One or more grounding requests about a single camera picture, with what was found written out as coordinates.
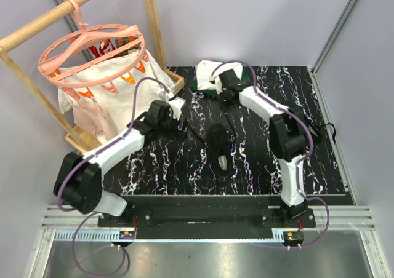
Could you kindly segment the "black canvas sneaker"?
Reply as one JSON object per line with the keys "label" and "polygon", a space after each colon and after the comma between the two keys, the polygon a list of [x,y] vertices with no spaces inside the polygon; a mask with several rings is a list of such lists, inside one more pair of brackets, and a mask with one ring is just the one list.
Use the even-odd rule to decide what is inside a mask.
{"label": "black canvas sneaker", "polygon": [[207,149],[216,177],[221,179],[229,177],[231,173],[231,142],[226,128],[222,124],[210,126],[207,133]]}

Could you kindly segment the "black shoelace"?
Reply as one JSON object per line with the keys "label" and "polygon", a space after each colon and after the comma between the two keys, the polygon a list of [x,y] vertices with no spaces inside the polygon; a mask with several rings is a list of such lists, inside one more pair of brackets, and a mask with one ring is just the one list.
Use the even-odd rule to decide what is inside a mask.
{"label": "black shoelace", "polygon": [[222,124],[211,125],[207,132],[206,138],[198,134],[194,128],[188,124],[187,129],[193,134],[193,136],[204,144],[217,144],[219,146],[224,145],[228,141],[236,141],[237,134],[230,118],[226,113],[223,114],[227,120],[227,124],[231,128],[231,131],[227,132],[227,129]]}

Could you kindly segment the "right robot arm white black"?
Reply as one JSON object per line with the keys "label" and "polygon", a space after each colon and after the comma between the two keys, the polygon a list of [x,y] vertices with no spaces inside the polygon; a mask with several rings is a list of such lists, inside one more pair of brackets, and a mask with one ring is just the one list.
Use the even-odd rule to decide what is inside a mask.
{"label": "right robot arm white black", "polygon": [[302,179],[307,146],[313,146],[304,112],[299,107],[288,108],[274,101],[256,85],[239,79],[233,69],[211,77],[210,82],[224,106],[248,108],[268,124],[269,148],[281,169],[279,218],[285,226],[296,225],[308,209]]}

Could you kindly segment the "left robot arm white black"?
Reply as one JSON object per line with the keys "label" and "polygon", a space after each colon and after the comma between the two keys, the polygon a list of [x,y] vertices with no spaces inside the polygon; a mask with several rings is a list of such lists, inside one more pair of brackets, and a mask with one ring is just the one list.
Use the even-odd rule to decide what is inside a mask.
{"label": "left robot arm white black", "polygon": [[[127,226],[133,211],[127,201],[102,189],[102,178],[127,156],[140,151],[160,137],[180,138],[187,130],[178,129],[186,101],[175,97],[169,102],[155,100],[142,116],[131,122],[107,143],[83,154],[68,153],[62,162],[53,193],[60,210],[77,210],[86,215],[105,213],[119,226]],[[62,207],[62,203],[71,207]]]}

